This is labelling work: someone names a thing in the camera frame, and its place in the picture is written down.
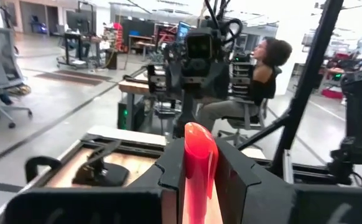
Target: floor mat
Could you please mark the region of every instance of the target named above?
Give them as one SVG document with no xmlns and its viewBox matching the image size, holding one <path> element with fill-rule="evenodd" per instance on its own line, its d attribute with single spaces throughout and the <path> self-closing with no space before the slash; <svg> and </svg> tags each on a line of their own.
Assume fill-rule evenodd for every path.
<svg viewBox="0 0 362 224">
<path fill-rule="evenodd" d="M 99 81 L 99 80 L 92 80 L 89 78 L 78 78 L 78 77 L 73 77 L 73 76 L 68 76 L 68 75 L 57 75 L 57 74 L 53 74 L 53 73 L 44 73 L 44 74 L 36 75 L 35 77 L 45 78 L 45 79 L 55 80 L 55 81 L 60 81 L 60 82 L 71 82 L 71 83 L 76 83 L 79 85 L 88 85 L 88 86 L 96 86 L 103 82 L 103 81 Z"/>
<path fill-rule="evenodd" d="M 78 77 L 78 78 L 101 80 L 101 81 L 110 81 L 112 79 L 111 77 L 106 77 L 106 76 L 102 76 L 102 75 L 93 75 L 93 74 L 87 74 L 87 73 L 83 73 L 83 72 L 76 72 L 76 71 L 69 71 L 69 70 L 59 70 L 59 71 L 55 71 L 54 73 L 71 75 L 73 77 Z"/>
</svg>

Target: gray pants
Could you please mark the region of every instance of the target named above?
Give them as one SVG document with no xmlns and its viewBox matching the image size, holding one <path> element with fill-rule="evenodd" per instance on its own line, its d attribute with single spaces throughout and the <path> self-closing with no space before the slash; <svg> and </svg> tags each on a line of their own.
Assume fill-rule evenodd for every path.
<svg viewBox="0 0 362 224">
<path fill-rule="evenodd" d="M 257 115 L 258 111 L 258 106 L 253 104 L 249 105 L 250 116 Z M 233 100 L 226 100 L 203 105 L 198 112 L 197 120 L 199 124 L 211 132 L 217 119 L 221 119 L 224 116 L 244 118 L 244 115 L 245 111 L 242 103 L 238 103 Z"/>
</svg>

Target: dark hair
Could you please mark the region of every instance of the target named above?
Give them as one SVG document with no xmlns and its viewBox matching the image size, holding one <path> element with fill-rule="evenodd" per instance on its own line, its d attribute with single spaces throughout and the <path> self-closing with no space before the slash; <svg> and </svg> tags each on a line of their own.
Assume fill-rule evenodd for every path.
<svg viewBox="0 0 362 224">
<path fill-rule="evenodd" d="M 262 62 L 268 66 L 282 66 L 289 59 L 292 53 L 292 46 L 284 40 L 277 40 L 273 37 L 266 37 L 266 57 Z"/>
</svg>

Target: black top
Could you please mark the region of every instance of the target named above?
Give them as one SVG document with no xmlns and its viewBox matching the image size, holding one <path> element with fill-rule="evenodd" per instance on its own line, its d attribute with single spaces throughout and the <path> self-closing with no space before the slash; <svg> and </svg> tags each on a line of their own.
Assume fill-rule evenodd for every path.
<svg viewBox="0 0 362 224">
<path fill-rule="evenodd" d="M 264 99 L 273 99 L 276 91 L 276 76 L 280 70 L 272 67 L 272 74 L 266 83 L 252 81 L 251 83 L 251 96 L 254 104 L 260 106 Z"/>
</svg>

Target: concrete floor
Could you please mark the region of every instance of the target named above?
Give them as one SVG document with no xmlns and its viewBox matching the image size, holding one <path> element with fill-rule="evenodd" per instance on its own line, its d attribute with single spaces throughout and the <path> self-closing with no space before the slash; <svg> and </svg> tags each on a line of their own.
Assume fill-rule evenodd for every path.
<svg viewBox="0 0 362 224">
<path fill-rule="evenodd" d="M 25 186 L 23 167 L 29 157 L 57 157 L 90 127 L 116 127 L 117 103 L 122 97 L 116 82 L 143 64 L 140 58 L 131 57 L 125 71 L 100 72 L 99 75 L 112 79 L 97 86 L 35 77 L 40 73 L 58 70 L 55 58 L 63 50 L 57 47 L 57 42 L 57 39 L 43 36 L 17 37 L 17 46 L 21 52 L 18 64 L 28 77 L 27 84 L 31 86 L 32 93 L 16 100 L 16 104 L 30 107 L 34 117 L 29 119 L 26 113 L 12 113 L 17 123 L 16 129 L 8 129 L 7 122 L 0 119 L 0 153 L 12 149 L 11 153 L 0 157 L 0 183 Z M 124 57 L 119 56 L 118 66 L 123 65 Z M 293 93 L 288 91 L 286 95 L 269 102 L 267 124 L 284 112 L 292 96 Z M 330 161 L 330 151 L 338 148 L 344 135 L 344 109 L 337 101 L 320 96 L 311 97 L 292 148 L 294 162 L 322 165 Z M 216 123 L 214 132 L 219 129 L 232 130 L 226 121 Z M 280 134 L 281 130 L 278 130 L 258 143 L 267 158 L 273 157 Z M 362 175 L 362 166 L 358 166 L 356 171 Z M 13 195 L 0 192 L 0 206 Z"/>
</svg>

